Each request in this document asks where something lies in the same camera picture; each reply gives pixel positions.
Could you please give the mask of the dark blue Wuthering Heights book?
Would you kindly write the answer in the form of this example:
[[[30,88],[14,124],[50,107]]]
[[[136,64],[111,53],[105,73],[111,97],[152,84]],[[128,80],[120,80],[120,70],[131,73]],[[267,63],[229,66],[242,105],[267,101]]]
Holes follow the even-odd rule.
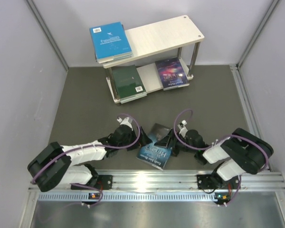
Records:
[[[154,124],[148,134],[148,137],[151,142],[140,149],[137,158],[159,170],[163,170],[168,159],[171,156],[171,148],[160,148],[154,146],[154,144],[164,139],[170,129],[171,128],[168,128],[158,123]]]

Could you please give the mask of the pale grey-green book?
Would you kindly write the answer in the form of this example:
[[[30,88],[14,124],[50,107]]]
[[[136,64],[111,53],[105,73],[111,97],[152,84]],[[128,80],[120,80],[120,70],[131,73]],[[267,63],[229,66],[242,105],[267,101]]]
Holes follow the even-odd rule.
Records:
[[[139,93],[137,95],[129,96],[126,98],[121,98],[120,103],[124,104],[124,103],[130,102],[130,101],[136,100],[136,99],[140,99],[140,98],[145,97],[145,96],[147,96],[147,93],[143,92],[143,93]]]

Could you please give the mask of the dark green book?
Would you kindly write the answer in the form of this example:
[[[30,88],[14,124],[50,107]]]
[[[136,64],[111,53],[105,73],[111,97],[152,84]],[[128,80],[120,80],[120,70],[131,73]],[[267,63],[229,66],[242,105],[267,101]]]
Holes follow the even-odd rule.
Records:
[[[146,95],[146,89],[135,65],[113,70],[113,78],[121,99]]]

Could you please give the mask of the purple galaxy cover book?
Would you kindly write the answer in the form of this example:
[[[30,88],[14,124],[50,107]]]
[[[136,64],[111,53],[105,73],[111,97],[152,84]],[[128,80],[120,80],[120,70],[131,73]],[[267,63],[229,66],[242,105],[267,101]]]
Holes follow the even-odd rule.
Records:
[[[187,74],[177,57],[156,61],[155,65],[164,90],[189,85]]]

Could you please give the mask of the black glossy book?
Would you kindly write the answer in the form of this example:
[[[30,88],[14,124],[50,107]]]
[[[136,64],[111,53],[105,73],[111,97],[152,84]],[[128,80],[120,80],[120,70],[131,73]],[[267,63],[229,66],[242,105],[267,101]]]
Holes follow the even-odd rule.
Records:
[[[122,51],[124,29],[121,22],[90,28],[97,62],[106,62]]]

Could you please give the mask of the bright blue book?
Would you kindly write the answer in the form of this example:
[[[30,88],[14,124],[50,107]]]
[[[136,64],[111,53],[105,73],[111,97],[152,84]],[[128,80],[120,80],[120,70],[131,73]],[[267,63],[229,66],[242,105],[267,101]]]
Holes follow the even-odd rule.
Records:
[[[98,63],[111,62],[133,55],[121,22],[92,27],[89,31]]]

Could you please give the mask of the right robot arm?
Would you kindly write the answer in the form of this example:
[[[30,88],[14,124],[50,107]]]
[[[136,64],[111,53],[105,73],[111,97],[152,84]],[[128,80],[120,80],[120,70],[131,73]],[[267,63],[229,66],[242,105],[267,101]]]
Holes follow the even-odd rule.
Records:
[[[183,127],[175,132],[172,129],[155,145],[171,149],[173,156],[180,151],[191,152],[203,165],[223,161],[212,173],[212,183],[220,189],[228,185],[233,177],[243,173],[257,174],[268,165],[274,153],[270,144],[242,128],[237,128],[230,136],[217,140],[213,145],[206,144],[196,130]]]

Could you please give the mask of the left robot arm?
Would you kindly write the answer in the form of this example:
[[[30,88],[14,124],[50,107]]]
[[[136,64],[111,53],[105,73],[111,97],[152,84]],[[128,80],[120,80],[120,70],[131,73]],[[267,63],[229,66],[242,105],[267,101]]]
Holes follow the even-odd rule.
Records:
[[[151,139],[142,127],[136,133],[132,127],[120,125],[113,133],[90,143],[63,146],[50,143],[28,164],[31,183],[41,192],[47,192],[62,184],[79,184],[88,189],[98,183],[98,173],[89,165],[113,157],[120,149],[128,151],[146,146]]]

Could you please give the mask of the white two-tier shelf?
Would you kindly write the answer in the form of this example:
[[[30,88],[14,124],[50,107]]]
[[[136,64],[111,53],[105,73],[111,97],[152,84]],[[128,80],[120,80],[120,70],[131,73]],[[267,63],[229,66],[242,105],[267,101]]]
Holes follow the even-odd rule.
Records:
[[[115,87],[112,68],[122,64],[133,63],[136,60],[177,49],[177,57],[187,73],[187,79],[193,79],[193,69],[200,43],[205,37],[189,16],[182,15],[128,29],[125,31],[125,34],[132,48],[133,55],[102,64],[107,73],[106,80],[115,104],[120,104],[120,98]],[[181,57],[182,48],[188,45],[194,45],[190,66],[187,66]]]

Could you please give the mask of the aluminium front rail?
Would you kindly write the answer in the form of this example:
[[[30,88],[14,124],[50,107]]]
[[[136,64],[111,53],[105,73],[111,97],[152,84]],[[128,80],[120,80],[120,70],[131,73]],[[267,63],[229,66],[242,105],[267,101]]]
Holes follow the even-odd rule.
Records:
[[[190,170],[99,170],[99,174],[112,175],[112,191],[164,192],[199,191],[197,175],[211,171]],[[257,175],[242,175],[240,191],[266,192],[285,191],[285,180],[281,173],[263,171]]]

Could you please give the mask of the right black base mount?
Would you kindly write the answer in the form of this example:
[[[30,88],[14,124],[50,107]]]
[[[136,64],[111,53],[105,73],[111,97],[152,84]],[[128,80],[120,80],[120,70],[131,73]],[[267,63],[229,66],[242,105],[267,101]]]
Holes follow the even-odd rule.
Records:
[[[198,189],[205,192],[212,192],[214,190],[236,190],[239,184],[238,176],[227,181],[212,174],[199,174],[196,177]]]

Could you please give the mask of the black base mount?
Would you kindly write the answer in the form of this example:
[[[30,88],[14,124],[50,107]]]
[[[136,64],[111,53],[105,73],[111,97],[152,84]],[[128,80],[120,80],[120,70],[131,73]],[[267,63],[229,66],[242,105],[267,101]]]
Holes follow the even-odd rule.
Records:
[[[71,185],[72,190],[87,190],[87,187],[93,187],[98,190],[110,190],[113,184],[112,175],[99,175],[97,179],[92,178],[87,184],[80,184],[80,186]]]
[[[212,174],[199,174],[196,177],[198,189],[205,192],[212,192],[214,190],[236,190],[239,184],[238,176],[227,181]]]

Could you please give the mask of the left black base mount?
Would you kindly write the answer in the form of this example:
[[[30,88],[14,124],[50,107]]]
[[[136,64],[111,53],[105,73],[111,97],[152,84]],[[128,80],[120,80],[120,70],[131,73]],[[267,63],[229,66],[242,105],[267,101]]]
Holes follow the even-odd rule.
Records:
[[[99,175],[97,179],[92,178],[87,184],[80,184],[80,186],[71,185],[72,190],[87,190],[87,187],[93,187],[98,190],[110,190],[113,184],[112,175]]]

